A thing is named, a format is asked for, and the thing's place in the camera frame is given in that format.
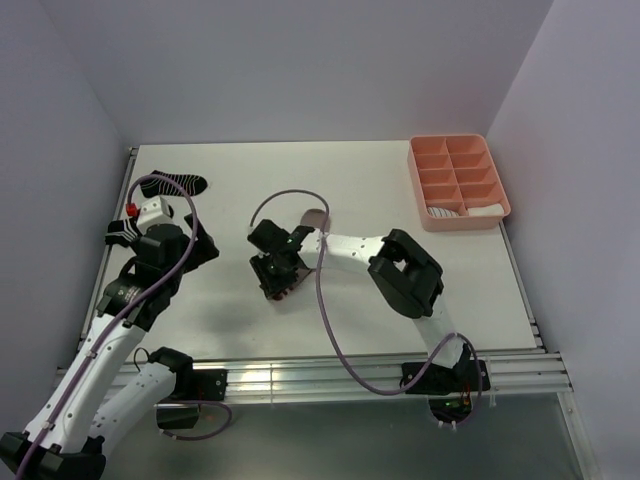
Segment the taupe sock red cuff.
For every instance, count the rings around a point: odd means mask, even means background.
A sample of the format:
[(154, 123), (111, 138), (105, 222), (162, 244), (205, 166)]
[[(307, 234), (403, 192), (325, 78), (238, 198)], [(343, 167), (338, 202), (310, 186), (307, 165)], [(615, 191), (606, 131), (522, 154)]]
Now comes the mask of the taupe sock red cuff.
[[(292, 231), (292, 233), (287, 238), (285, 246), (281, 247), (277, 253), (293, 251), (297, 252), (300, 256), (302, 242), (307, 238), (311, 238), (312, 231), (319, 230), (322, 226), (324, 226), (326, 229), (329, 229), (329, 225), (330, 221), (326, 219), (325, 211), (320, 209), (307, 210), (300, 219), (300, 225)], [(315, 270), (314, 263), (308, 263), (304, 260), (302, 261), (306, 264), (307, 267), (310, 268), (311, 274)]]

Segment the white sock black toe heel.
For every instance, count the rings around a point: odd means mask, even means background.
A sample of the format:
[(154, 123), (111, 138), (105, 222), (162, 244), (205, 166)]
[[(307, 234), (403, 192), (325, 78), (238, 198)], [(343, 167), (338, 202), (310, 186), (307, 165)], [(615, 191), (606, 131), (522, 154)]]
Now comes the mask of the white sock black toe heel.
[(427, 213), (433, 218), (456, 218), (460, 216), (456, 210), (442, 207), (429, 206), (427, 208)]

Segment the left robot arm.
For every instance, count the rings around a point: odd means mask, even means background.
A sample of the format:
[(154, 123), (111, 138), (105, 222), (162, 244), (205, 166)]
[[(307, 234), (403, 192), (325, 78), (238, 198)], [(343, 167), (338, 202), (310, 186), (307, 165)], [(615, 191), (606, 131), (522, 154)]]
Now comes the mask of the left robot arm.
[(218, 257), (195, 215), (192, 230), (152, 225), (109, 284), (91, 330), (55, 392), (20, 432), (1, 438), (1, 459), (18, 479), (98, 479), (119, 441), (156, 404), (196, 406), (193, 360), (162, 347), (115, 396), (106, 395), (130, 353), (170, 305), (184, 274)]

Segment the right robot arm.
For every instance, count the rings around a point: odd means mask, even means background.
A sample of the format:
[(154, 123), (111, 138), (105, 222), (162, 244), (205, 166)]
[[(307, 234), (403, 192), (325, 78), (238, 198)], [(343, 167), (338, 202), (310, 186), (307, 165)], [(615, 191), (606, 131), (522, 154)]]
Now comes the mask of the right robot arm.
[(393, 311), (414, 321), (427, 352), (435, 355), (427, 369), (435, 383), (452, 390), (466, 379), (471, 348), (455, 334), (442, 301), (443, 269), (407, 232), (356, 237), (304, 225), (287, 232), (264, 219), (248, 241), (258, 251), (249, 263), (267, 299), (281, 299), (325, 268), (367, 275)]

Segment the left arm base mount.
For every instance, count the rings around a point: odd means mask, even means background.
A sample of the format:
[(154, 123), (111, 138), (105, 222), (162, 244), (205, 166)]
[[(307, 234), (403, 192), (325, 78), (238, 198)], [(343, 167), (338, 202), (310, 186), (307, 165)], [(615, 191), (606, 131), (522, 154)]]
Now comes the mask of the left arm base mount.
[(180, 373), (167, 400), (222, 401), (225, 398), (228, 371), (225, 369), (197, 369)]

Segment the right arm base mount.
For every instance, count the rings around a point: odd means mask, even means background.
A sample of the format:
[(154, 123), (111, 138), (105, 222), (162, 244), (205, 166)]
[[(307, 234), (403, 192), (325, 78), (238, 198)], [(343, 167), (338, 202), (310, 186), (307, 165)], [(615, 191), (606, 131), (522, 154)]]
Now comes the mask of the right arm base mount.
[(480, 372), (477, 372), (476, 363), (473, 360), (458, 370), (432, 364), (420, 380), (407, 390), (407, 394), (447, 396), (473, 393), (478, 390), (488, 392), (491, 389), (488, 369), (483, 360), (479, 361), (479, 365)]

